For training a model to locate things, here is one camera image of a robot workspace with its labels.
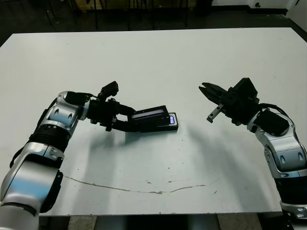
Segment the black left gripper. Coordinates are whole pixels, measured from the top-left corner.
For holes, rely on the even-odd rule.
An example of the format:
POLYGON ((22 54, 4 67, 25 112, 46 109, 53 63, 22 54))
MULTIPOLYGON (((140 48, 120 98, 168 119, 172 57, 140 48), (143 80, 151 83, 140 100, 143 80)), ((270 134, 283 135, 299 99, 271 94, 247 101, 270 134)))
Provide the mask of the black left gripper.
POLYGON ((140 127, 132 122, 116 120, 116 115, 134 115, 135 110, 129 106, 119 104, 114 99, 108 101, 90 100, 87 118, 91 124, 99 123, 106 127, 106 131, 112 129, 123 132, 140 132, 140 127))

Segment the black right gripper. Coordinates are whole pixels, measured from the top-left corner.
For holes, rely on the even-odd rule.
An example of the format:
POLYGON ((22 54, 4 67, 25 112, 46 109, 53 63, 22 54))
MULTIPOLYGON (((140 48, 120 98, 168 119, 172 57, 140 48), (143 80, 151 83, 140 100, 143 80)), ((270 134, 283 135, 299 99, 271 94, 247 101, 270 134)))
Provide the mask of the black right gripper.
POLYGON ((236 126, 246 125, 259 108, 258 92, 253 87, 230 87, 226 91, 218 85, 203 82, 199 90, 208 100, 217 104, 207 117, 210 123, 219 113, 223 113, 236 126))

